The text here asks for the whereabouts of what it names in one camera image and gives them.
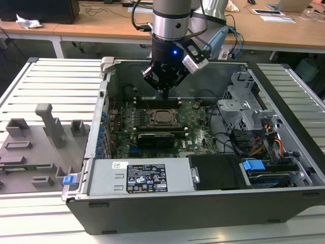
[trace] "blue tab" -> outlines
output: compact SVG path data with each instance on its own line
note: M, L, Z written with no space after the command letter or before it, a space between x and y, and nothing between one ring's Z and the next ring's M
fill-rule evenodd
M257 159L247 159L243 162L245 170L265 170L265 166L262 160Z
M77 177L75 175L67 175L63 178L64 186L75 186L77 184Z

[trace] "white paper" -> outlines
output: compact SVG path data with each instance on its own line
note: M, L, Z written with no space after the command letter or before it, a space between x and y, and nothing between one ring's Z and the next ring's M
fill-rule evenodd
M18 14L16 14L16 16L17 16L16 23L18 23L19 26L24 29L42 27L42 25L40 24L40 22L38 20L24 19L24 18L21 18Z
M131 13L132 12L132 9L133 9L133 7L129 7L127 9L127 11L129 13ZM136 10L135 10L135 13L152 14L153 13L153 10L152 9L146 9L146 8L137 7Z
M126 169L128 162L113 162L112 169Z
M283 22L283 23L295 23L291 18L286 17L276 17L276 16L260 16L264 21L271 22Z

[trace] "floor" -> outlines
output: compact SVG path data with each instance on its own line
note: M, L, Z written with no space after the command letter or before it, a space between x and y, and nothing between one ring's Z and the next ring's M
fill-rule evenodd
M53 50L52 43L49 41L40 40L6 40L8 48L6 50L0 50L0 95L6 90L20 69L25 64L25 59L18 51L15 45L21 50L23 55L28 59L29 57L47 57L55 58L55 52ZM96 43L72 43L63 42L63 48L67 54L67 58L102 58L103 56L114 57L131 57L131 58L146 58L151 46L140 47L137 44L112 44L102 43L100 45L100 53L98 52L98 44ZM244 50L238 61L252 61L257 63L269 63L269 57L271 52L269 51L255 51L251 54L249 50ZM278 62L289 64L292 68L295 68L299 60L304 57L312 57L317 60L320 71L314 80L310 83L310 86L316 93L319 93L324 87L323 77L325 75L325 56L311 56L310 54L301 53L280 53Z

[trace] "desk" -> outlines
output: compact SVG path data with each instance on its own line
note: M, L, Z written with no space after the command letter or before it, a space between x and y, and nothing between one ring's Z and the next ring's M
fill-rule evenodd
M244 49L267 51L290 51L307 53L325 53L325 23L308 21L299 17L299 13L290 13L296 24L265 22L259 15L251 14L249 9L267 9L266 3L276 3L278 0L256 0L256 5L251 6L245 0L233 1L240 12L232 14L236 20L237 31L244 36ZM320 5L312 3L319 11ZM95 16L89 16L80 6L80 15L74 24L45 23L43 28L25 30L14 22L2 22L2 27L12 38L49 40L58 58L64 58L61 48L62 41L81 41L97 43L126 43L126 44L151 44L148 33L135 30L131 24L131 13L121 5L105 7L110 11L102 11ZM152 21L152 14L136 13L138 23ZM233 25L231 17L227 17L229 25ZM0 38L6 36L0 32ZM235 42L233 35L228 34L224 49L230 49Z
M296 24L266 22L260 15L253 15L249 10L268 9L265 4L277 3L278 0L256 0L256 5L250 5L245 0L233 2L240 9L240 12L231 14L236 20L237 31L244 36L244 49L325 53L324 22L304 20L299 17L300 13L287 14ZM314 7L311 11L317 9L323 13L322 6L314 3L311 5ZM319 19L325 21L324 17L320 16ZM227 17L227 24L234 25L231 16ZM228 35L225 43L233 43L234 40L233 35Z

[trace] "warning label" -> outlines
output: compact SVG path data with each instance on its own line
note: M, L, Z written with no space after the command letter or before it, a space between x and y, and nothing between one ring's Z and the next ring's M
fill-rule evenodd
M128 165L126 191L128 193L167 192L164 164Z

